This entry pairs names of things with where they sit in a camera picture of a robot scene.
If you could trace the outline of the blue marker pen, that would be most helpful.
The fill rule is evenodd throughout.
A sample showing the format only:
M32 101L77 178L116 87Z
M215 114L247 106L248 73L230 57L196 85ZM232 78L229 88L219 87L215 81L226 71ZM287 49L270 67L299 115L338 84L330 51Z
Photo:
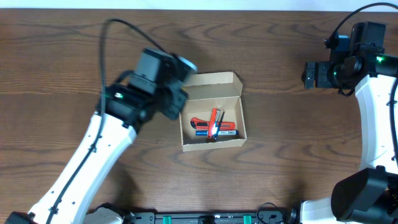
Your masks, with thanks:
M211 136L217 135L217 136L236 136L239 134L238 130L221 130L221 131L215 131L211 134ZM208 135L208 130L196 130L195 131L196 136L207 136Z

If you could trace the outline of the red utility knife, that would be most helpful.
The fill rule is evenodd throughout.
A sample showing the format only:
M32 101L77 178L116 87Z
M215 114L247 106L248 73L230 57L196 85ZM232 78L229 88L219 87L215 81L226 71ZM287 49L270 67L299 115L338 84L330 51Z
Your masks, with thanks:
M190 120L190 124L194 129L208 129L210 122L193 117ZM236 127L236 125L234 122L224 122L223 121L220 129L221 130L232 130L232 129L235 129L235 127Z

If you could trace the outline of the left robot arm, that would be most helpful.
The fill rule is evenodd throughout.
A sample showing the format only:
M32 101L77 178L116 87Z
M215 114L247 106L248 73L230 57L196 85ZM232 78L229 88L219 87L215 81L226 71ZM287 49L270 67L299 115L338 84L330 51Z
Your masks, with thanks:
M141 126L156 112L177 119L188 95L178 79L138 78L103 86L99 108L68 164L50 190L28 211L12 212L7 223L83 223L99 187Z

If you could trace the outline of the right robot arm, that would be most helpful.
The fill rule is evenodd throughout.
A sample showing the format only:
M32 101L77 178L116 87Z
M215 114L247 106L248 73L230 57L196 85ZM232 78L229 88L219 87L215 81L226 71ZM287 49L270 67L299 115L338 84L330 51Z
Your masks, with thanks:
M397 223L397 58L372 54L355 70L359 171L339 181L330 197L302 202L299 223Z

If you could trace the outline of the red and white pliers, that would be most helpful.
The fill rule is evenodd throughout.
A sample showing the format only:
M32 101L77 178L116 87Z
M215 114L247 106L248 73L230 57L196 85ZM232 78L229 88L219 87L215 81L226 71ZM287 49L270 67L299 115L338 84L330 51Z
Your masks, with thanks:
M221 110L214 108L211 114L211 119L208 126L207 131L207 142L216 141L219 132L219 119L220 119Z

